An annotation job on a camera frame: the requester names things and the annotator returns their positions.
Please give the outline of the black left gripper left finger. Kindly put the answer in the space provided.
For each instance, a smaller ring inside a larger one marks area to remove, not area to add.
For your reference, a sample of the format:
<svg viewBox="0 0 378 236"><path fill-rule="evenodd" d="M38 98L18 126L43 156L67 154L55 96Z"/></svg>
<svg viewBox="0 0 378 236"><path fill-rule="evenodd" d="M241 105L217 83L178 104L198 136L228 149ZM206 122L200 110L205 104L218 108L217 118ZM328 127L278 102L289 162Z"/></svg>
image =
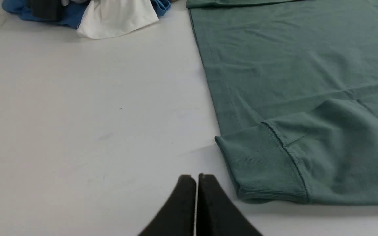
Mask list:
<svg viewBox="0 0 378 236"><path fill-rule="evenodd" d="M192 236L196 201L196 182L181 175L162 208L140 236Z"/></svg>

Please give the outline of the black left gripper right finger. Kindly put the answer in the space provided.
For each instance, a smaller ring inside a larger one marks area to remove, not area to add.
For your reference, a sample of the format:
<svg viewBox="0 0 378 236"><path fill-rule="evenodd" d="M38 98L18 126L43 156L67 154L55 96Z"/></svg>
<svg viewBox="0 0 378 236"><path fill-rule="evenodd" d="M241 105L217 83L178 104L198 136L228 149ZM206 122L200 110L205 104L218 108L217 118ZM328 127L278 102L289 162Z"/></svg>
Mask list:
<svg viewBox="0 0 378 236"><path fill-rule="evenodd" d="M198 179L197 236L261 236L236 208L216 177L200 174Z"/></svg>

